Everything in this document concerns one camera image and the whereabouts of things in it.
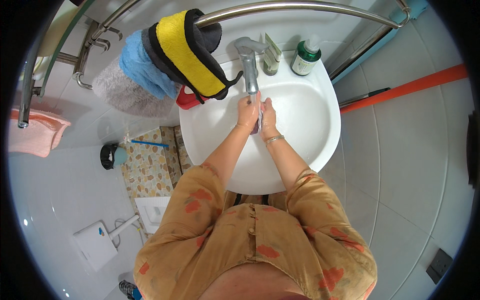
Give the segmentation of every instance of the woman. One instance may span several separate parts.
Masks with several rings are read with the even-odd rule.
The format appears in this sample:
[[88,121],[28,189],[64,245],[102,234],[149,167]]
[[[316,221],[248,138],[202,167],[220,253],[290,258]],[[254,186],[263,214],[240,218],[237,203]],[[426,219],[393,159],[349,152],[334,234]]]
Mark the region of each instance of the woman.
[[[259,109],[260,136],[287,196],[233,205],[224,189]],[[144,298],[366,299],[377,281],[372,253],[335,193],[276,129],[272,100],[242,98],[238,115],[222,144],[181,177],[160,228],[138,253],[134,276]]]

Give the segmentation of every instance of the mop handle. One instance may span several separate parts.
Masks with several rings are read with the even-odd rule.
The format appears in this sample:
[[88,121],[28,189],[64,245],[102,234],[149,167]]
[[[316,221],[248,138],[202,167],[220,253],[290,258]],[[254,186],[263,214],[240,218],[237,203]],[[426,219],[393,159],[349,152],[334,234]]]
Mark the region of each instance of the mop handle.
[[165,145],[165,144],[157,144],[157,143],[151,143],[151,142],[140,142],[140,141],[134,141],[134,140],[132,140],[132,143],[147,144],[147,145],[160,146],[160,147],[168,147],[168,145]]

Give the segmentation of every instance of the white sink basin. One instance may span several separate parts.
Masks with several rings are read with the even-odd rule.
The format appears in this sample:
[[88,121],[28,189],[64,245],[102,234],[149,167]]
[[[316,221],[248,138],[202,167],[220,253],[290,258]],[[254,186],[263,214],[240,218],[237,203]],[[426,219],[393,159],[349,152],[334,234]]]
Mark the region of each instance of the white sink basin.
[[[340,110],[328,74],[319,61],[305,76],[295,75],[282,58],[278,73],[267,76],[257,63],[262,101],[272,99],[277,128],[288,143],[315,171],[332,156],[340,138]],[[239,60],[221,65],[227,78],[241,70]],[[237,123],[237,102],[246,96],[243,78],[223,100],[209,99],[204,105],[180,109],[183,140],[192,163],[199,165],[225,139]],[[285,190],[275,164],[258,134],[251,135],[240,155],[227,189],[247,195]]]

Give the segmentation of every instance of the hand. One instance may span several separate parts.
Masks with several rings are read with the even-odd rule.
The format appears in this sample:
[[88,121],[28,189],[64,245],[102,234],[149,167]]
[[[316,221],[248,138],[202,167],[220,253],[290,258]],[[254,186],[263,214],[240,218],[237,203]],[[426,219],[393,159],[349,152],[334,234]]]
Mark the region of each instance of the hand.
[[238,102],[239,118],[237,127],[245,128],[248,133],[252,132],[258,121],[258,110],[260,109],[260,92],[256,95],[255,104],[250,101],[250,95],[243,97]]
[[267,98],[265,102],[262,102],[262,132],[260,136],[265,142],[268,139],[271,139],[277,135],[280,135],[280,132],[276,129],[276,112],[272,106],[272,99]]

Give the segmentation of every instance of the tile floor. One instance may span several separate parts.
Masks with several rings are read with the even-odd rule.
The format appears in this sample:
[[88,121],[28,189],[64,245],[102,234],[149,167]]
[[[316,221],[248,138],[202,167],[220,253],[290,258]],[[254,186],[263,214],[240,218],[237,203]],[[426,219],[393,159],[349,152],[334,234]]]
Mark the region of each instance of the tile floor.
[[[135,140],[166,144],[168,147],[134,143],[120,145],[128,154],[121,170],[135,213],[138,213],[135,198],[171,196],[183,172],[193,165],[183,143],[177,151],[176,136],[181,137],[180,126],[160,127]],[[142,222],[140,225],[145,237],[151,237]]]

